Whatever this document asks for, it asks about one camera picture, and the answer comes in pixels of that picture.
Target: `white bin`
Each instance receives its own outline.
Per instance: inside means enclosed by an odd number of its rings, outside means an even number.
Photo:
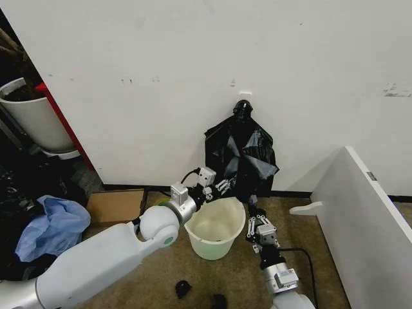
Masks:
[[[185,224],[192,248],[203,259],[227,254],[245,225],[245,208],[237,198],[205,203]]]
[[[25,84],[26,82],[21,78],[1,87],[0,104],[7,109],[28,136],[46,152],[58,154],[71,151],[76,153],[69,134],[67,134],[59,118],[57,118],[46,97],[17,102],[4,99],[7,94]]]

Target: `plastic bucket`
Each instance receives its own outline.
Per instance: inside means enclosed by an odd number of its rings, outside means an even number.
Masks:
[[[236,198],[205,203],[185,224],[195,253],[203,259],[220,259],[245,225],[245,208]]]

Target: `black object on floor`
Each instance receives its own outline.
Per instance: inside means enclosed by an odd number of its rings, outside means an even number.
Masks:
[[[175,290],[179,299],[185,297],[185,295],[191,290],[192,286],[186,280],[181,280],[176,283]]]
[[[227,302],[226,297],[222,294],[213,294],[214,304],[212,309],[226,309]]]

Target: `wall stain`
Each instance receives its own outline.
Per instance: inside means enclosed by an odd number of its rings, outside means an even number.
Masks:
[[[386,87],[382,90],[385,94],[385,97],[401,97],[401,98],[410,98],[412,97],[412,91],[409,90],[398,90],[398,85],[396,82],[386,83]]]
[[[203,2],[203,5],[206,7],[206,10],[211,14],[214,15],[216,13],[216,10],[213,7],[213,4],[211,0],[201,0]]]

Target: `blue plastic bag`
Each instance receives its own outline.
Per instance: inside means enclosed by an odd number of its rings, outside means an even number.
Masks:
[[[15,253],[22,262],[31,262],[49,253],[59,256],[81,241],[90,224],[87,210],[75,201],[44,195],[37,200],[45,215],[36,217],[24,229]]]

